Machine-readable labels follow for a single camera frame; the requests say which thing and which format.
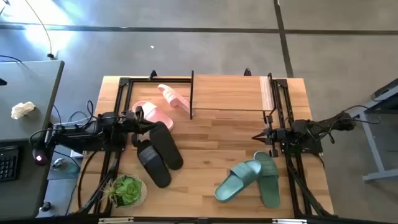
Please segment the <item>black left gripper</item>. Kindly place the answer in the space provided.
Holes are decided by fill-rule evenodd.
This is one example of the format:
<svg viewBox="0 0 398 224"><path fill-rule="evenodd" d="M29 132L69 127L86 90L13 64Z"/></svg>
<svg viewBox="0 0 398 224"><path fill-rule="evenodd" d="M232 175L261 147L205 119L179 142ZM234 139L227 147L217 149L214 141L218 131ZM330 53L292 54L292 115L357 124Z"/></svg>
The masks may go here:
<svg viewBox="0 0 398 224"><path fill-rule="evenodd" d="M135 111L129 110L125 112L125 120L124 127L128 133L132 133L131 143L133 146L138 147L141 143L139 140L139 135L146 133L152 129L155 129L157 126L156 122L142 120L144 116L144 112L141 106L138 106Z"/></svg>

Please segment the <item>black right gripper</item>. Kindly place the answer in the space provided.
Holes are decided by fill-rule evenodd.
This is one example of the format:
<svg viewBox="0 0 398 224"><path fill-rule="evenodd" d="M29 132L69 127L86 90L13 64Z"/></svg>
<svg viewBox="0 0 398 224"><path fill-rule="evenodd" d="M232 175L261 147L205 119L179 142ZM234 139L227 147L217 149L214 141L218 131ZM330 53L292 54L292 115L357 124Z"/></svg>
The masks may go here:
<svg viewBox="0 0 398 224"><path fill-rule="evenodd" d="M252 140L263 142L266 145L271 145L272 149L269 152L271 157L279 157L279 152L275 146L276 144L279 144L281 153L287 154L290 144L289 137L291 137L290 131L285 128L273 128L273 116L271 114L266 115L266 124L266 130L255 135Z"/></svg>

